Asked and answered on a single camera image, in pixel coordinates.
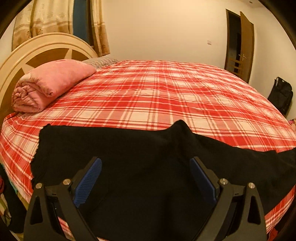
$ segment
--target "arched headboard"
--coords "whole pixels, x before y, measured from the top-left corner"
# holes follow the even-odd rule
[[[58,59],[86,60],[98,55],[82,39],[65,33],[38,35],[17,47],[0,68],[0,130],[13,113],[11,96],[17,81],[41,64]]]

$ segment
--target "screw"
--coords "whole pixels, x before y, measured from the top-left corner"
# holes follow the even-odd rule
[[[227,185],[227,184],[228,184],[228,180],[227,180],[226,178],[221,178],[221,179],[220,179],[220,183],[221,183],[222,185]]]
[[[248,184],[249,188],[254,189],[255,188],[255,184],[254,183],[249,183]]]
[[[37,188],[37,189],[42,188],[42,183],[37,183],[37,184],[36,184],[36,188]]]
[[[71,180],[70,179],[63,180],[63,184],[64,185],[69,185],[70,183],[71,183]]]

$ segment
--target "rolled pink blanket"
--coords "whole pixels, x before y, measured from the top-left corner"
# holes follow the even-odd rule
[[[72,59],[40,65],[19,79],[12,93],[12,107],[15,111],[41,112],[57,97],[95,72],[93,66]]]

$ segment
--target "black bag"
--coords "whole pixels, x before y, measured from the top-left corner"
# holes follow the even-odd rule
[[[282,115],[286,115],[290,107],[292,97],[292,86],[282,78],[277,77],[274,80],[274,86],[267,99],[280,111]]]

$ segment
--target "wooden door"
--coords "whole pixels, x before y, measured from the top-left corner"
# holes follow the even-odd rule
[[[251,75],[254,54],[254,25],[242,12],[240,12],[240,15],[242,25],[242,45],[240,61],[243,62],[241,79],[248,83]]]

